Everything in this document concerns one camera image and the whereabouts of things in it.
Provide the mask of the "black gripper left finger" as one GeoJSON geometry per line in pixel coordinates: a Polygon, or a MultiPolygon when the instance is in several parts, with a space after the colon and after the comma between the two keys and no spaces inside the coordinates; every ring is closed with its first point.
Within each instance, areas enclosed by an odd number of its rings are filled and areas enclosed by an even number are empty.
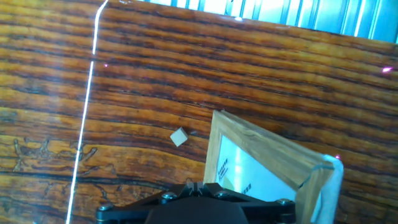
{"type": "Polygon", "coordinates": [[[168,190],[125,206],[116,206],[111,202],[103,203],[96,209],[96,223],[144,223],[152,209],[158,205],[191,197],[197,193],[198,183],[177,184],[168,190]]]}

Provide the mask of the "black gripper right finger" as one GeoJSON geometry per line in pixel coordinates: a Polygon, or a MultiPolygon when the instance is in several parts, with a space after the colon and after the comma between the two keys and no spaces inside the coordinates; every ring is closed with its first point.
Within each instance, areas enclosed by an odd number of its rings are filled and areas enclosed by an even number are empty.
{"type": "Polygon", "coordinates": [[[249,223],[296,223],[295,202],[280,198],[265,202],[257,198],[221,187],[218,183],[198,183],[198,195],[226,202],[222,209],[231,210],[227,206],[240,208],[249,223]]]}

